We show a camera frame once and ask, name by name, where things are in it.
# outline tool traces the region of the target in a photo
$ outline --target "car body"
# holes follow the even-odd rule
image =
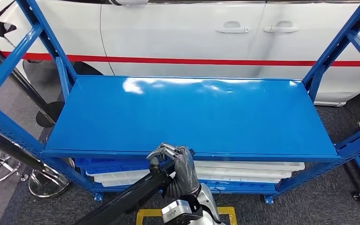
[[[37,2],[69,59],[97,73],[294,79],[307,74],[359,5],[340,0],[111,1]],[[0,0],[0,27],[0,49],[6,54],[30,30],[13,0]],[[50,56],[38,40],[24,59]],[[26,76],[23,62],[17,68]],[[360,54],[349,45],[325,73],[315,103],[341,106],[359,93]]]

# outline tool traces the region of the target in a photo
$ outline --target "blue shelf board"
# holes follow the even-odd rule
[[[196,160],[339,158],[299,80],[78,76],[50,156],[145,158],[161,142]]]

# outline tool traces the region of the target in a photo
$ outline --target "red stripe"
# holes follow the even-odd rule
[[[10,52],[2,52],[7,57]],[[166,59],[142,57],[115,57],[91,55],[67,55],[70,61],[85,62],[131,62],[131,63],[163,63],[163,64],[199,64],[199,65],[242,65],[242,66],[312,66],[315,61],[294,60],[203,60],[203,59]],[[25,60],[52,60],[47,53],[26,53]],[[360,67],[360,61],[335,61],[333,67]]]

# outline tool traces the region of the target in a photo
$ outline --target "yellow floor marking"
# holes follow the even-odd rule
[[[218,207],[219,214],[228,214],[230,218],[230,225],[237,225],[237,218],[235,217],[234,207]],[[161,209],[147,209],[139,210],[136,216],[136,225],[143,225],[144,217],[160,217]]]

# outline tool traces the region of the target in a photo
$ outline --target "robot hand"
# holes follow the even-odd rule
[[[180,198],[161,210],[165,225],[225,225],[220,222],[210,189],[198,181],[192,154],[188,148],[160,144],[147,157],[150,160],[151,172],[159,170],[159,161],[164,160],[165,156],[174,161],[176,172],[173,182],[167,189],[167,196]]]

